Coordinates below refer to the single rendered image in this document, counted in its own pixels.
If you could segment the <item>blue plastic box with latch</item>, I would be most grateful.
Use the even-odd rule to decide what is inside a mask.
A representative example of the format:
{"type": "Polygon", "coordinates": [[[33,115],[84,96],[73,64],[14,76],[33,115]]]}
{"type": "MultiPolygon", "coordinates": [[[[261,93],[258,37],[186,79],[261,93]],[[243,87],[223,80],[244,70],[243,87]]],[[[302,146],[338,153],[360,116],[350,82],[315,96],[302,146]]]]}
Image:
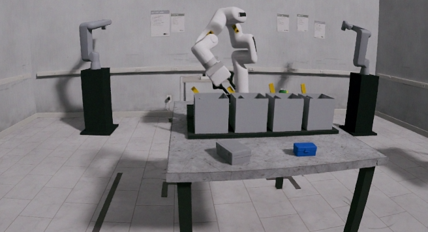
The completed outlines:
{"type": "Polygon", "coordinates": [[[294,143],[293,153],[296,156],[315,156],[317,146],[314,143],[294,143]]]}

